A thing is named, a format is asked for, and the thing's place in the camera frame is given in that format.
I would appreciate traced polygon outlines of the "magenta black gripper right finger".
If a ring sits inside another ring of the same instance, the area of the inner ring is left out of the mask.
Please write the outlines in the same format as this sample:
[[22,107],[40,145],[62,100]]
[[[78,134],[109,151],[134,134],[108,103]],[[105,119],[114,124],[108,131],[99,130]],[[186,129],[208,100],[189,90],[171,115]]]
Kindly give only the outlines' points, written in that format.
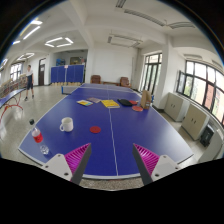
[[159,156],[140,145],[133,144],[132,153],[144,185],[180,170],[178,164],[168,155]]

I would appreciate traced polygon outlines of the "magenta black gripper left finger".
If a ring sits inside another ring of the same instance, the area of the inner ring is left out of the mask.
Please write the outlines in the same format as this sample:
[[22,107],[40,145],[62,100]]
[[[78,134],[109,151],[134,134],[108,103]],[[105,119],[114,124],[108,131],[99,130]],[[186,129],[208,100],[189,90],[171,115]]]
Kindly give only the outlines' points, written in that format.
[[91,152],[91,144],[87,143],[65,155],[56,154],[42,166],[42,169],[79,185]]

